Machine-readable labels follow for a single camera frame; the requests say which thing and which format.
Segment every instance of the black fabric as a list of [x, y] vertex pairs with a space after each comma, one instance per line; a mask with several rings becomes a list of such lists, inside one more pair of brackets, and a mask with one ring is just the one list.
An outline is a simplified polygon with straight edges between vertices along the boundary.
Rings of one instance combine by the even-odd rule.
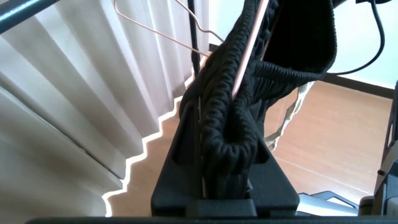
[[[286, 0], [282, 7], [281, 1], [270, 0], [238, 95], [232, 101], [234, 78], [259, 1], [245, 1], [232, 31], [210, 55], [180, 105], [181, 114], [188, 101], [201, 99], [202, 172], [209, 198], [246, 196], [250, 166], [266, 160], [261, 152], [268, 149], [260, 143], [267, 109], [298, 86], [325, 77], [336, 56], [330, 0]], [[263, 61], [277, 14], [279, 20]]]

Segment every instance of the black baseboard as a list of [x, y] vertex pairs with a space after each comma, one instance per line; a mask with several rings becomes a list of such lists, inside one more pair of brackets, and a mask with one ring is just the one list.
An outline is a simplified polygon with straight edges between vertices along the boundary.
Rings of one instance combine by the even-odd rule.
[[[209, 45], [209, 51], [214, 51], [218, 46], [215, 44]], [[372, 85], [364, 82], [359, 82], [356, 80], [352, 80], [349, 78], [343, 78], [339, 76], [329, 76], [321, 80], [326, 83], [350, 88], [353, 90], [358, 90], [364, 93], [369, 93], [376, 96], [385, 97], [388, 99], [393, 99], [394, 97], [394, 90], [390, 88], [385, 88], [377, 85]]]

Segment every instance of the ruffled black fabric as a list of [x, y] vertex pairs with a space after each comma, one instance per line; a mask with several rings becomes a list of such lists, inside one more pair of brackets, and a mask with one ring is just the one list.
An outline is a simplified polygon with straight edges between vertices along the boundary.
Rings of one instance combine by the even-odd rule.
[[286, 0], [283, 4], [270, 0], [239, 93], [232, 101], [234, 78], [259, 1], [245, 1], [232, 31], [210, 55], [180, 106], [182, 112], [187, 101], [201, 99], [202, 172], [209, 198], [245, 197], [250, 166], [266, 160], [261, 155], [267, 149], [259, 142], [267, 109], [298, 86], [324, 78], [336, 57], [330, 0]]

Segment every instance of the wooden floor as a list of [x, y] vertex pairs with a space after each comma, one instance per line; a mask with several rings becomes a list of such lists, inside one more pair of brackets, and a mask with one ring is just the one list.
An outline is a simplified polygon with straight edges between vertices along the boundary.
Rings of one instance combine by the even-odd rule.
[[[283, 121], [294, 91], [266, 115], [266, 135]], [[273, 152], [297, 192], [332, 190], [356, 203], [373, 192], [391, 100], [316, 82]], [[149, 216], [150, 197], [178, 125], [162, 123], [163, 136], [147, 144], [148, 156], [131, 166], [126, 193], [109, 199], [114, 216]]]

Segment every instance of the white wall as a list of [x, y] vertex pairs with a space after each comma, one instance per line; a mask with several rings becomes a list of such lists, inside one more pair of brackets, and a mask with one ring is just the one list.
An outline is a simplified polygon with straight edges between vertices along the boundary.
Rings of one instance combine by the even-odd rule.
[[[243, 0], [210, 1], [210, 29], [225, 38], [240, 15], [243, 2]], [[377, 9], [386, 33], [384, 51], [368, 68], [345, 77], [394, 88], [398, 80], [398, 29], [396, 28], [398, 1], [377, 5]], [[354, 0], [347, 1], [335, 9], [335, 22], [338, 53], [330, 72], [352, 70], [371, 60], [380, 45], [371, 5], [355, 4]], [[216, 45], [221, 43], [212, 35], [209, 41]]]

